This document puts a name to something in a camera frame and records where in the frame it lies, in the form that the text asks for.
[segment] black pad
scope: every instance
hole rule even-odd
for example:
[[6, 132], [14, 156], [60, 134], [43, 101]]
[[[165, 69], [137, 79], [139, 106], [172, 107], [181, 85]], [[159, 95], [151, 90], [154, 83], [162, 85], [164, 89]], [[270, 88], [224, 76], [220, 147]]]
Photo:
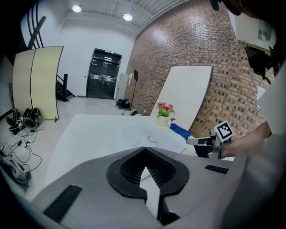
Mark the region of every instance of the black pad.
[[145, 167], [160, 188], [161, 197], [180, 193], [189, 180], [189, 170], [184, 164], [150, 147], [141, 147], [112, 163], [106, 177], [122, 196], [147, 200], [146, 191], [139, 187]]

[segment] black door frame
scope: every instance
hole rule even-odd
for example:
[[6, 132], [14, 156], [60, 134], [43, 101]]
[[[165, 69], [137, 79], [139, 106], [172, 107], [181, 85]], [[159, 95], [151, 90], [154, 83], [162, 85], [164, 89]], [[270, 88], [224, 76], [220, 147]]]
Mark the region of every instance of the black door frame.
[[[103, 50], [103, 49], [99, 49], [99, 48], [95, 48], [93, 50], [93, 54], [91, 56], [91, 59], [90, 59], [90, 64], [89, 64], [89, 69], [88, 69], [88, 74], [87, 74], [87, 80], [86, 80], [86, 88], [85, 88], [85, 97], [88, 98], [88, 81], [89, 81], [89, 73], [90, 73], [90, 68], [91, 68], [91, 63], [93, 61], [93, 56], [94, 56], [94, 53], [95, 51], [102, 51], [102, 52], [106, 52], [106, 53], [109, 53], [108, 51], [106, 50]], [[120, 61], [119, 61], [119, 65], [118, 65], [118, 71], [117, 71], [117, 76], [116, 76], [116, 81], [115, 81], [115, 87], [116, 87], [116, 83], [117, 83], [117, 79], [118, 79], [118, 72], [119, 72], [119, 68], [120, 68], [120, 64], [121, 64], [121, 60], [122, 60], [122, 55], [118, 54], [118, 53], [113, 53], [114, 55], [118, 55], [120, 56]]]

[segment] white table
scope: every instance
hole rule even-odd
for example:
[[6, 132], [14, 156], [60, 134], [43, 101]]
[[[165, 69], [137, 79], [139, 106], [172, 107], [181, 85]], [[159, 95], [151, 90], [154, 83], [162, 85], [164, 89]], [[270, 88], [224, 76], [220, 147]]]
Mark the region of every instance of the white table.
[[185, 148], [181, 153], [196, 156], [192, 145], [186, 144], [185, 139], [170, 128], [156, 125], [153, 116], [77, 114], [56, 146], [47, 170], [45, 186], [85, 161], [132, 148], [123, 137], [126, 128], [132, 125], [162, 133]]

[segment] floor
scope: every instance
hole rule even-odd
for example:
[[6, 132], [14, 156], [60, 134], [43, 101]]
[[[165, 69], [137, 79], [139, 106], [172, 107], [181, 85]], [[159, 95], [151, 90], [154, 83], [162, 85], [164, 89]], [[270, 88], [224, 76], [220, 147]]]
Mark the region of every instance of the floor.
[[[42, 158], [40, 166], [31, 172], [32, 179], [30, 181], [30, 187], [25, 193], [25, 197], [31, 201], [42, 190], [44, 186], [44, 178], [46, 171], [53, 155], [55, 147], [60, 139], [63, 131], [68, 126], [70, 121], [76, 114], [93, 114], [93, 115], [121, 115], [124, 110], [118, 109], [115, 106], [114, 100], [106, 99], [94, 99], [94, 98], [72, 98], [69, 102], [58, 102], [59, 120], [54, 122], [53, 120], [44, 120], [40, 125], [46, 127], [37, 133], [36, 140], [30, 145], [34, 154], [38, 154]], [[8, 131], [9, 125], [6, 120], [3, 119], [0, 122], [0, 147], [7, 143], [13, 145], [22, 138], [18, 135], [14, 136]], [[26, 140], [33, 140], [35, 137], [27, 137]], [[8, 154], [8, 147], [4, 150], [4, 153]], [[26, 161], [29, 157], [29, 152], [24, 149], [24, 144], [15, 150], [18, 158], [22, 161]], [[31, 158], [27, 162], [30, 169], [36, 167], [40, 162], [37, 156], [31, 155]]]

